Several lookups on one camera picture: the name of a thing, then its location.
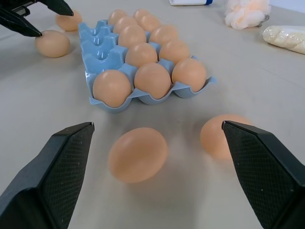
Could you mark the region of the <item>blue plastic egg tray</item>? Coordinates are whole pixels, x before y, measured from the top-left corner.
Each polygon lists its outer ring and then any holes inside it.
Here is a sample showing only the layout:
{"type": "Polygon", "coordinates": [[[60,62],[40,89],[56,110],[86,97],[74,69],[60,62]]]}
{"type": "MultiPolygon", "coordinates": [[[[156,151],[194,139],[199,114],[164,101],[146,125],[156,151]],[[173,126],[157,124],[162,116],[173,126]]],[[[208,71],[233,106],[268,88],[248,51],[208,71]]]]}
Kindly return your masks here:
{"type": "Polygon", "coordinates": [[[176,82],[163,98],[154,99],[149,93],[134,88],[134,77],[138,68],[125,63],[128,49],[118,45],[119,35],[113,32],[113,25],[109,25],[107,20],[100,20],[97,21],[94,28],[88,27],[84,22],[81,22],[78,27],[81,40],[81,55],[85,66],[86,83],[90,92],[90,104],[109,113],[124,111],[134,98],[137,98],[148,105],[162,103],[171,93],[175,93],[180,98],[191,98],[201,93],[207,85],[216,82],[214,77],[207,78],[203,88],[197,92],[193,92],[191,87],[186,84],[176,82]],[[127,76],[132,86],[132,93],[127,97],[126,101],[117,108],[112,108],[104,102],[95,99],[93,96],[94,80],[99,74],[106,70],[118,70],[122,72],[127,76]]]}

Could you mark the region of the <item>white container with blue cap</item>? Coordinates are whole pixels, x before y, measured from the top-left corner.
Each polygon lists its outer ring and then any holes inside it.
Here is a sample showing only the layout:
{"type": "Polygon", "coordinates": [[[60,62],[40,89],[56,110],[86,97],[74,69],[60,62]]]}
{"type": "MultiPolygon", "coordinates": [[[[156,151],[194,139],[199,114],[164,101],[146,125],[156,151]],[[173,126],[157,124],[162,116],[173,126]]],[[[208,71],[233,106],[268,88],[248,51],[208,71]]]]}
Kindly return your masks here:
{"type": "Polygon", "coordinates": [[[210,5],[213,0],[169,0],[172,6],[201,6],[210,5]]]}

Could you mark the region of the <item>brown egg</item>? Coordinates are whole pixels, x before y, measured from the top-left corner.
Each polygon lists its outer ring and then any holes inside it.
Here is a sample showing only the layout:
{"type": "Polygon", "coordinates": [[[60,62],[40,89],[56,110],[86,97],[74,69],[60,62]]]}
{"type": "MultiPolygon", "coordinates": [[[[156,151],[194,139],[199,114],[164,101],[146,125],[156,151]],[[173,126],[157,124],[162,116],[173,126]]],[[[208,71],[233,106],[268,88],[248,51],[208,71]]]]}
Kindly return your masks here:
{"type": "Polygon", "coordinates": [[[148,127],[123,134],[112,145],[108,165],[111,174],[123,183],[139,183],[163,167],[168,146],[160,132],[148,127]]]}
{"type": "Polygon", "coordinates": [[[34,43],[37,51],[41,55],[49,58],[62,57],[70,50],[68,36],[54,30],[43,31],[42,36],[36,37],[34,43]]]}
{"type": "Polygon", "coordinates": [[[182,40],[170,40],[161,46],[159,59],[172,61],[175,65],[190,57],[188,45],[182,40]]]}
{"type": "Polygon", "coordinates": [[[57,14],[55,16],[56,24],[64,31],[77,31],[78,24],[82,22],[80,13],[73,11],[73,16],[65,16],[57,14]]]}
{"type": "Polygon", "coordinates": [[[117,22],[114,24],[113,33],[120,34],[120,32],[127,26],[130,25],[137,25],[137,21],[130,16],[125,16],[117,20],[117,22]]]}
{"type": "Polygon", "coordinates": [[[161,23],[157,17],[153,15],[145,15],[141,17],[138,21],[138,24],[148,32],[153,32],[155,29],[160,27],[161,23]]]}
{"type": "Polygon", "coordinates": [[[162,25],[152,31],[149,42],[163,45],[168,41],[177,40],[178,36],[178,31],[173,25],[162,25]]]}
{"type": "Polygon", "coordinates": [[[118,70],[106,70],[99,74],[92,87],[93,97],[109,107],[121,106],[132,93],[131,84],[125,74],[118,70]]]}
{"type": "Polygon", "coordinates": [[[194,58],[179,61],[172,72],[172,83],[180,82],[190,86],[194,93],[203,88],[206,79],[206,67],[194,58]]]}
{"type": "Polygon", "coordinates": [[[161,99],[170,90],[171,78],[162,65],[147,63],[137,70],[134,86],[143,92],[149,93],[154,99],[161,99]]]}
{"type": "Polygon", "coordinates": [[[132,46],[125,56],[125,63],[137,68],[147,63],[157,62],[158,56],[155,48],[145,42],[132,46]]]}
{"type": "Polygon", "coordinates": [[[236,114],[222,114],[207,121],[200,132],[200,141],[204,150],[216,159],[231,159],[231,154],[224,132],[223,121],[234,121],[252,125],[248,119],[236,114]]]}
{"type": "Polygon", "coordinates": [[[147,42],[146,32],[139,25],[127,26],[121,31],[118,39],[118,45],[127,48],[143,42],[147,42]]]}
{"type": "Polygon", "coordinates": [[[114,25],[119,19],[126,17],[128,14],[120,9],[114,10],[108,17],[108,24],[114,25]]]}
{"type": "Polygon", "coordinates": [[[148,12],[148,10],[145,9],[138,9],[134,14],[133,17],[139,21],[142,17],[150,15],[150,13],[148,12]]]}

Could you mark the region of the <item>peach and white fluffy ball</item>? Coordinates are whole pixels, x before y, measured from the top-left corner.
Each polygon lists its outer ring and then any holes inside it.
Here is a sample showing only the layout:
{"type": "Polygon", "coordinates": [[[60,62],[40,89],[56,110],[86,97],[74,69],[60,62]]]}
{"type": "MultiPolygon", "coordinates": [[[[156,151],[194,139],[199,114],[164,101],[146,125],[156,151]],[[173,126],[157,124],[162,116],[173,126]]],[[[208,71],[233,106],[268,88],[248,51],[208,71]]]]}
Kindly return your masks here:
{"type": "Polygon", "coordinates": [[[270,11],[270,0],[228,0],[224,21],[235,30],[261,27],[269,20],[270,11]]]}

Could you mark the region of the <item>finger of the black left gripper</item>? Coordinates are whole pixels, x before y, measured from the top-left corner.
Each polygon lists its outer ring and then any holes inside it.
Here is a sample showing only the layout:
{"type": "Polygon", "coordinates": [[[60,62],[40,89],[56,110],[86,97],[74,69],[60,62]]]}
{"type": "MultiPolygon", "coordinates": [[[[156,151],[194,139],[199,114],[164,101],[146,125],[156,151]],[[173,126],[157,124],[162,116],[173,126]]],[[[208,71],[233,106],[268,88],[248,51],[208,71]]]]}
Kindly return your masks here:
{"type": "Polygon", "coordinates": [[[73,16],[73,10],[64,0],[35,0],[47,6],[48,9],[53,12],[64,15],[64,16],[73,16]]]}
{"type": "Polygon", "coordinates": [[[0,25],[27,37],[41,37],[42,33],[19,14],[0,7],[0,25]]]}

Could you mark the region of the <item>white food in clear bag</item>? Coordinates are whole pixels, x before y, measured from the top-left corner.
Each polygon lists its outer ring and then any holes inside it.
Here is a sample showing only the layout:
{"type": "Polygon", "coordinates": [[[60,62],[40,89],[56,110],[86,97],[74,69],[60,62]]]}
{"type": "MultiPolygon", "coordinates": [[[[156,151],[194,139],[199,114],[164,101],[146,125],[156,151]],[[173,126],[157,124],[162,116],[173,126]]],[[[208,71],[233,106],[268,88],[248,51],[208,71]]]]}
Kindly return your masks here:
{"type": "Polygon", "coordinates": [[[305,55],[305,26],[269,26],[262,37],[269,44],[305,55]]]}

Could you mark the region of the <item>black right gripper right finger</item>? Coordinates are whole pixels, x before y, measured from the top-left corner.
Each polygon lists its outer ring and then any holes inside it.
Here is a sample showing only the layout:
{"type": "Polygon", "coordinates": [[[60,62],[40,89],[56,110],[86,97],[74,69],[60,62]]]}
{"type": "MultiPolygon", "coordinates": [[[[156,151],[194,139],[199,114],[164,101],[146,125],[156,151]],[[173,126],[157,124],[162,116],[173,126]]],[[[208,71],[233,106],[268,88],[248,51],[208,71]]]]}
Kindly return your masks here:
{"type": "Polygon", "coordinates": [[[264,229],[305,229],[305,165],[272,133],[222,123],[239,183],[264,229]]]}

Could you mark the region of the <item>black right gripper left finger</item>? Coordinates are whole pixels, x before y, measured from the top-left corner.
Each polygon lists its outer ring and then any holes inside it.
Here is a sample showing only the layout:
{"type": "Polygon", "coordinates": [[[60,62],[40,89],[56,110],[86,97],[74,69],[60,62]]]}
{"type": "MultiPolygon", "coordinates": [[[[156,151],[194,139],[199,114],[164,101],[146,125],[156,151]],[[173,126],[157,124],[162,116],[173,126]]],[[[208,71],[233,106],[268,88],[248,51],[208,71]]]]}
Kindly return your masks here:
{"type": "Polygon", "coordinates": [[[82,185],[93,122],[53,134],[0,195],[0,229],[67,229],[82,185]]]}

